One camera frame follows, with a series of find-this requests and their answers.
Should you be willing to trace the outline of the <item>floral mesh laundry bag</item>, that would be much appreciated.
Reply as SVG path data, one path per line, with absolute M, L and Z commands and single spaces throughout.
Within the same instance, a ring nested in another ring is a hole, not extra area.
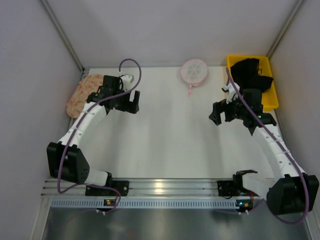
M 103 78 L 103 75 L 91 74 L 78 83 L 66 105 L 66 113 L 69 117 L 77 119 L 80 116 L 88 96 L 97 92 L 98 88 L 103 85 Z

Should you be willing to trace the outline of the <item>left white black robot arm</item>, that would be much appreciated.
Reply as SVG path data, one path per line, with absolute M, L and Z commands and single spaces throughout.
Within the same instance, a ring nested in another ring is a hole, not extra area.
M 109 191 L 115 188 L 112 174 L 95 169 L 85 157 L 82 148 L 90 134 L 111 110 L 130 114 L 139 111 L 140 92 L 134 92 L 134 77 L 104 75 L 102 85 L 92 92 L 80 112 L 78 119 L 58 141 L 47 146 L 46 153 L 50 176 L 59 182 L 67 181 L 75 185 L 86 185 L 88 189 Z

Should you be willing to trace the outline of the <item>black bra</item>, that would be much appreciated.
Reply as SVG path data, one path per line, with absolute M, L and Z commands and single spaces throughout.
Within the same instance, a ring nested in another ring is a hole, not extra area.
M 259 63 L 257 58 L 246 58 L 230 68 L 233 81 L 239 86 L 241 94 L 247 89 L 257 89 L 264 93 L 271 88 L 274 79 L 262 75 Z

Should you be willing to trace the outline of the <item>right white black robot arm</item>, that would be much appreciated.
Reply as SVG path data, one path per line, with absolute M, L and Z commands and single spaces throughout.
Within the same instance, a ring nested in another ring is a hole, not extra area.
M 261 177 L 256 170 L 239 170 L 233 177 L 238 191 L 251 191 L 263 198 L 273 215 L 306 213 L 313 209 L 319 189 L 319 180 L 308 175 L 296 163 L 280 136 L 277 123 L 270 113 L 263 111 L 262 92 L 246 89 L 242 96 L 224 86 L 227 98 L 213 104 L 209 119 L 217 126 L 225 121 L 241 120 L 250 135 L 258 143 L 266 157 L 273 179 Z

